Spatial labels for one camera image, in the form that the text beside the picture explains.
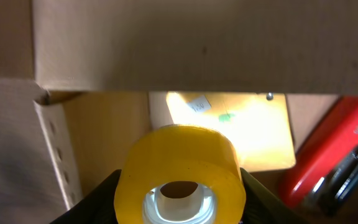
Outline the yellow adhesive tape roll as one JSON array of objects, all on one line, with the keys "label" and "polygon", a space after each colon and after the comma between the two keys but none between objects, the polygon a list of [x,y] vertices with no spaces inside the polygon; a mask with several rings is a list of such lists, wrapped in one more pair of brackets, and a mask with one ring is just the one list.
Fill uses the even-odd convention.
[{"label": "yellow adhesive tape roll", "polygon": [[197,126],[166,126],[129,150],[114,196],[118,223],[142,223],[147,193],[160,185],[189,181],[215,194],[215,223],[238,223],[246,204],[239,163],[221,133]]}]

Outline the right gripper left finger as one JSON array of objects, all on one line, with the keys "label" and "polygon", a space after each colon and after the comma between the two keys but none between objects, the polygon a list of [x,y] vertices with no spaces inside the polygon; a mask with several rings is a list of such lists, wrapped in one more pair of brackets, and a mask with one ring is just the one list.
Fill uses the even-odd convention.
[{"label": "right gripper left finger", "polygon": [[118,224],[114,195],[121,175],[115,170],[91,193],[51,224]]}]

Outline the red black stapler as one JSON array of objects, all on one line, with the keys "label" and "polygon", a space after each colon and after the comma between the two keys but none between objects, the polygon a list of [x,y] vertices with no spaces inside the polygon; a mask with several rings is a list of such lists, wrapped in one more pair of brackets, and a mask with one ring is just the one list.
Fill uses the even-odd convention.
[{"label": "red black stapler", "polygon": [[307,200],[333,216],[358,186],[358,97],[344,96],[329,110],[278,185],[282,202]]}]

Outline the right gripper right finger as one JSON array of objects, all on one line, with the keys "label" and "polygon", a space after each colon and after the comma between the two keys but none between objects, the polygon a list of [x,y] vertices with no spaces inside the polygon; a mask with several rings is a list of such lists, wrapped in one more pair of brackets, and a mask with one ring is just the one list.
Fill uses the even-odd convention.
[{"label": "right gripper right finger", "polygon": [[271,191],[264,187],[245,169],[240,168],[246,204],[240,223],[243,224],[307,224],[290,210]]}]

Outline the yellow sticky note pad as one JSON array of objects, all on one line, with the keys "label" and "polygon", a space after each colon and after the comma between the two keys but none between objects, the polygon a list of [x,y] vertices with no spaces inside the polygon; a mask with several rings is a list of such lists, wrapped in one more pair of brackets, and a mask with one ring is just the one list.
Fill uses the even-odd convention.
[{"label": "yellow sticky note pad", "polygon": [[175,124],[215,129],[230,140],[248,172],[289,169],[296,164],[284,94],[169,91]]}]

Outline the cardboard box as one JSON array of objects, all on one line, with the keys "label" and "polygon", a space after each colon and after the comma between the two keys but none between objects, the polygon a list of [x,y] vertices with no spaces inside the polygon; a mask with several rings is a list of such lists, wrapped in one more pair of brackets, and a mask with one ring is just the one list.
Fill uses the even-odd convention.
[{"label": "cardboard box", "polygon": [[284,94],[296,152],[358,95],[358,1],[0,1],[0,223],[86,197],[169,91]]}]

